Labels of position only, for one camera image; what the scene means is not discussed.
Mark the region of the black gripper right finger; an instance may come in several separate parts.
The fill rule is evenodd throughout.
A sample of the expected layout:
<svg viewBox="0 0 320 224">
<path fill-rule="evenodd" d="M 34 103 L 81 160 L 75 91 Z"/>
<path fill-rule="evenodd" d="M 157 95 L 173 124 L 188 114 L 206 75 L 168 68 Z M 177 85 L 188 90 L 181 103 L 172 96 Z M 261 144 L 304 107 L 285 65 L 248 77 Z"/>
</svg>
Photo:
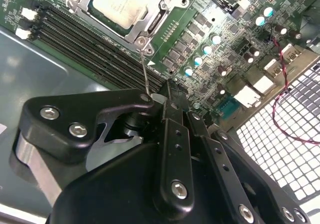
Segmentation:
<svg viewBox="0 0 320 224">
<path fill-rule="evenodd" d="M 175 98 L 183 109 L 195 145 L 220 194 L 223 223 L 310 223 L 299 205 L 225 131 L 210 135 L 201 117 L 190 111 L 188 91 L 177 84 Z"/>
</svg>

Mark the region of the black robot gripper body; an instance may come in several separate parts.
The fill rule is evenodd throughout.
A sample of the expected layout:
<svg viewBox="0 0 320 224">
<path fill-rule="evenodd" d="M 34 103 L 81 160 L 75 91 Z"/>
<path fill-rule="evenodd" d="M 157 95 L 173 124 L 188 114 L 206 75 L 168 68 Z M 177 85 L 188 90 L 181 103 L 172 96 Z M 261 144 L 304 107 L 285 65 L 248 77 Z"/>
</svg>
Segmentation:
<svg viewBox="0 0 320 224">
<path fill-rule="evenodd" d="M 153 202 L 159 146 L 137 146 L 70 183 L 50 223 L 171 223 Z M 234 223 L 206 166 L 192 162 L 195 204 L 181 223 Z"/>
</svg>

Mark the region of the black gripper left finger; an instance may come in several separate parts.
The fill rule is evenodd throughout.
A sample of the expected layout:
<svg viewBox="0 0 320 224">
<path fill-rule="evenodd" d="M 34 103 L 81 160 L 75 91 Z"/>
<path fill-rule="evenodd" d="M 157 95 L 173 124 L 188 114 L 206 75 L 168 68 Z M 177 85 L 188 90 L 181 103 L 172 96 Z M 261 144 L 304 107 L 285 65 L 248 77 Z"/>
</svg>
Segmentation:
<svg viewBox="0 0 320 224">
<path fill-rule="evenodd" d="M 139 89 L 35 97 L 22 108 L 13 148 L 22 169 L 52 206 L 73 181 L 137 146 L 159 146 L 153 202 L 166 217 L 194 207 L 189 130 L 178 83 Z"/>
</svg>

